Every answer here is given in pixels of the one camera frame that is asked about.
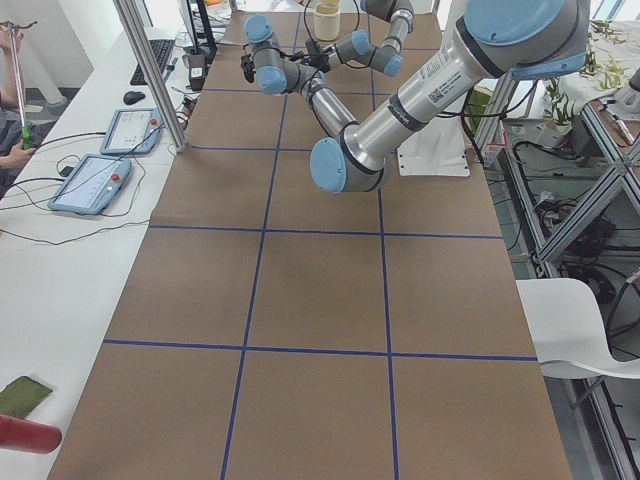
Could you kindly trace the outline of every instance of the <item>table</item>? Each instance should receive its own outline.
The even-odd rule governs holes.
[[[482,169],[317,190],[320,129],[300,97],[244,83],[245,18],[49,478],[571,478]],[[300,14],[271,18],[302,44]],[[329,82],[363,118],[439,35],[417,19],[399,79]]]
[[[173,38],[174,35],[159,29],[149,29],[148,34],[150,38]],[[135,107],[152,106],[148,87],[129,85],[135,65],[127,38],[121,35],[48,138],[106,130],[114,110],[126,107],[122,95],[131,89],[147,94]],[[179,62],[168,85],[184,89],[187,83],[187,71]],[[182,94],[173,90],[170,94],[177,106]],[[100,228],[147,220],[173,161],[169,142],[169,136],[163,132],[160,144],[152,153],[138,157],[146,177],[128,215],[79,218],[30,206],[0,211],[0,228],[61,241]],[[102,137],[81,137],[43,147],[19,179],[57,176],[55,167],[59,159],[70,154],[97,153],[101,143]],[[76,161],[69,160],[70,165]],[[142,170],[134,162],[129,183],[106,213],[127,210],[141,176]],[[59,185],[34,182],[24,187],[35,199],[44,199]],[[0,208],[28,203],[25,199],[24,194],[12,190]],[[0,234],[3,331],[0,384],[29,375],[54,388],[30,419],[66,431],[145,231],[146,225],[130,226],[57,247]],[[40,456],[0,450],[0,471],[3,477],[13,480],[46,478],[56,454]]]

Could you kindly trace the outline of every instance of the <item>keyboard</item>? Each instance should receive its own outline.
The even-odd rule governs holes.
[[[171,52],[173,50],[173,40],[149,40],[149,43],[151,44],[153,55],[154,57],[156,57],[156,62],[158,62],[160,73],[163,73],[165,67],[167,66],[167,63],[169,63],[169,57],[171,57]],[[147,84],[140,65],[136,67],[136,71],[133,73],[133,77],[131,77],[131,81],[129,83],[131,85]]]

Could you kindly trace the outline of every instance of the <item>metal pole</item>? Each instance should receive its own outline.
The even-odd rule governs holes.
[[[133,0],[113,0],[124,31],[129,37],[129,43],[133,53],[140,64],[144,78],[149,85],[151,95],[162,115],[165,128],[169,131],[177,152],[183,152],[187,146],[182,127],[176,118],[169,92],[164,85],[162,74],[158,68],[149,40],[144,32],[140,13]]]
[[[22,90],[22,78],[20,77],[20,68],[18,67],[18,43],[16,41],[16,28],[8,28],[9,38],[11,39],[11,60],[13,61],[13,75],[16,77],[16,89],[18,90],[18,110],[20,111],[20,122],[24,127],[27,119],[24,116],[24,93]]]

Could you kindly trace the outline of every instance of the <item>cable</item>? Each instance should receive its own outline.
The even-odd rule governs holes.
[[[13,233],[13,232],[10,232],[8,230],[4,230],[2,228],[0,228],[0,232],[6,233],[7,235],[11,235],[12,237],[21,238],[23,240],[29,240],[31,242],[36,242],[36,243],[44,243],[46,245],[52,245],[54,247],[57,247],[57,246],[60,246],[60,245],[64,245],[65,243],[75,242],[77,240],[82,240],[84,238],[92,237],[93,235],[97,235],[97,234],[100,234],[100,233],[111,232],[113,230],[118,230],[120,228],[133,226],[133,225],[144,225],[146,223],[149,223],[149,219],[144,220],[142,222],[127,222],[127,223],[123,223],[122,225],[118,225],[116,227],[104,227],[104,228],[101,228],[99,230],[96,230],[95,232],[87,233],[85,235],[80,235],[80,236],[74,237],[74,238],[69,238],[67,240],[62,240],[61,242],[52,242],[50,240],[42,240],[40,238],[27,237],[25,235],[20,235],[18,233]]]
[[[635,353],[631,353],[631,352],[629,352],[627,350],[623,350],[620,347],[616,347],[614,345],[611,345],[611,348],[614,349],[614,350],[618,350],[619,352],[622,352],[622,353],[624,353],[626,355],[629,355],[630,357],[640,358],[640,356],[636,355]]]
[[[88,136],[105,136],[107,134],[107,132],[88,132],[88,133],[77,133],[75,135],[67,135],[66,137],[59,137],[59,138],[54,138],[53,140],[48,140],[42,144],[40,144],[40,146],[37,148],[37,150],[40,150],[42,147],[46,146],[46,145],[50,145],[52,143],[56,143],[56,142],[61,142],[62,140],[69,140],[70,138],[78,138],[78,137],[88,137]]]
[[[509,113],[513,113],[515,112],[518,108],[520,108],[522,106],[522,104],[529,98],[529,96],[535,91],[536,87],[538,86],[538,80],[536,80],[535,82],[533,82],[533,85],[531,86],[531,88],[529,89],[529,91],[525,94],[525,96],[522,98],[522,100],[520,100],[515,106],[513,106],[512,108],[508,109],[508,110],[503,110],[500,113],[487,113],[487,114],[482,114],[482,115],[473,115],[473,114],[468,114],[468,113],[463,113],[465,109],[463,109],[462,112],[448,112],[448,111],[443,111],[440,113],[440,115],[438,115],[440,118],[452,118],[452,117],[465,117],[465,118],[505,118]]]
[[[629,288],[631,284],[629,282],[624,282],[622,284],[622,287],[620,288],[620,290],[618,291],[618,294],[616,295],[616,298],[613,300],[613,305],[611,306],[611,310],[609,311],[609,315],[607,316],[607,321],[604,324],[604,331],[605,333],[609,333],[609,330],[611,329],[611,324],[613,322],[613,317],[616,314],[616,310],[618,309],[618,306],[620,305],[620,302],[622,301],[622,297],[624,296],[624,293],[627,291],[627,289]]]
[[[505,202],[513,202],[513,199],[505,198],[504,200],[500,200],[499,202],[494,203],[493,206],[495,207],[496,205],[500,205],[501,203],[505,203]]]
[[[516,245],[518,244],[518,241],[520,240],[520,235],[522,235],[522,222],[520,222],[520,227],[518,228],[518,233],[516,235],[516,239],[513,242],[513,244],[509,248],[507,248],[507,252],[510,252],[511,250],[513,250],[516,247]]]
[[[469,104],[469,100],[471,100],[471,95],[473,95],[473,88],[470,88],[467,92],[467,95],[464,97],[464,103],[462,105],[462,109],[460,110],[460,124],[462,125],[462,131],[467,136],[469,141],[471,142],[471,146],[473,150],[476,152],[476,156],[478,157],[478,161],[484,167],[484,157],[482,156],[482,151],[478,144],[476,143],[475,135],[471,131],[471,128],[467,124],[467,121],[464,116],[464,111],[467,109],[467,105]]]
[[[117,162],[117,161],[119,161],[119,160],[123,159],[124,157],[126,157],[127,155],[130,155],[131,153],[133,153],[133,152],[136,150],[136,148],[138,148],[140,145],[142,145],[142,144],[143,144],[143,143],[144,143],[144,142],[145,142],[145,141],[146,141],[146,140],[147,140],[151,135],[153,135],[157,130],[159,130],[159,129],[163,129],[163,128],[164,128],[164,124],[161,124],[161,125],[157,126],[156,128],[152,129],[151,131],[149,131],[149,133],[148,133],[148,134],[147,134],[147,135],[146,135],[146,136],[145,136],[145,137],[144,137],[144,138],[143,138],[143,139],[142,139],[142,140],[141,140],[137,145],[135,145],[134,147],[132,147],[129,151],[127,151],[127,152],[123,153],[123,154],[122,154],[122,155],[120,155],[119,157],[114,157],[113,162]],[[94,174],[93,174],[93,175],[91,175],[90,177],[88,177],[85,181],[83,181],[82,183],[78,184],[75,188],[73,188],[73,189],[71,189],[71,190],[68,190],[67,192],[64,192],[63,194],[57,194],[57,193],[56,193],[56,195],[54,195],[53,197],[45,198],[45,199],[43,199],[43,200],[38,200],[38,201],[37,201],[37,202],[35,202],[35,203],[48,202],[49,200],[53,200],[53,199],[55,199],[55,198],[59,198],[61,195],[67,195],[67,194],[69,194],[69,193],[71,193],[71,192],[75,192],[75,191],[76,191],[76,190],[78,190],[80,187],[82,187],[85,183],[87,183],[89,180],[91,180],[93,177],[95,177],[96,175],[99,175],[101,172],[103,172],[103,171],[104,171],[104,170],[106,170],[107,168],[110,168],[110,167],[111,167],[111,165],[113,165],[113,162],[112,162],[112,163],[110,163],[109,165],[105,166],[105,167],[104,167],[104,168],[102,168],[101,170],[97,171],[96,173],[94,173]],[[24,181],[17,182],[17,183],[13,183],[12,185],[10,185],[10,186],[9,186],[9,188],[7,189],[7,191],[8,191],[9,189],[13,188],[13,187],[14,187],[14,186],[16,186],[16,185],[20,185],[20,184],[21,184],[21,183],[23,183],[23,182],[24,182]],[[33,203],[27,203],[27,204],[23,204],[23,205],[14,205],[14,206],[11,206],[11,207],[3,207],[3,208],[0,208],[0,211],[3,211],[3,210],[13,210],[13,209],[16,209],[16,208],[29,207],[29,206],[32,206],[32,205],[33,205]]]

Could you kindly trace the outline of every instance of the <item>green cloth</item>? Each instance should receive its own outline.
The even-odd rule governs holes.
[[[25,418],[53,390],[29,377],[20,377],[0,392],[0,413]]]

